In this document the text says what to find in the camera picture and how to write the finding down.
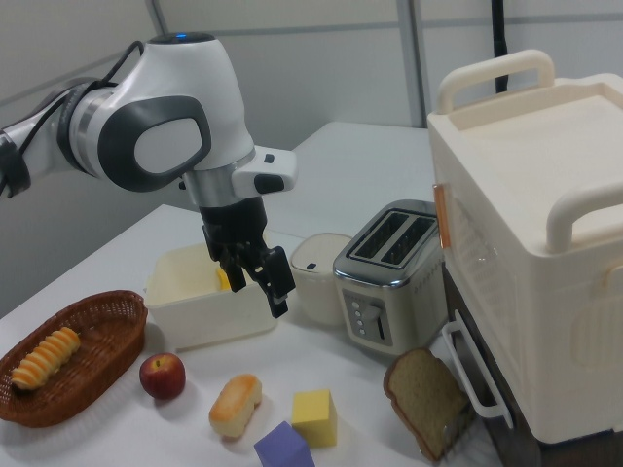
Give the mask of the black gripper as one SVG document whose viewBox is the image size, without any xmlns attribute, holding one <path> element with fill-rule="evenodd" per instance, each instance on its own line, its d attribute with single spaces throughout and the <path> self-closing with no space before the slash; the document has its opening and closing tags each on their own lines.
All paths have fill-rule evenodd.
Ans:
<svg viewBox="0 0 623 467">
<path fill-rule="evenodd" d="M 221 289 L 235 293 L 244 288 L 246 279 L 240 266 L 245 265 L 266 295 L 272 317 L 284 315 L 295 282 L 283 248 L 269 248 L 264 241 L 267 215 L 263 200 L 245 198 L 224 207 L 201 207 L 200 214 L 209 256 L 220 266 Z"/>
</svg>

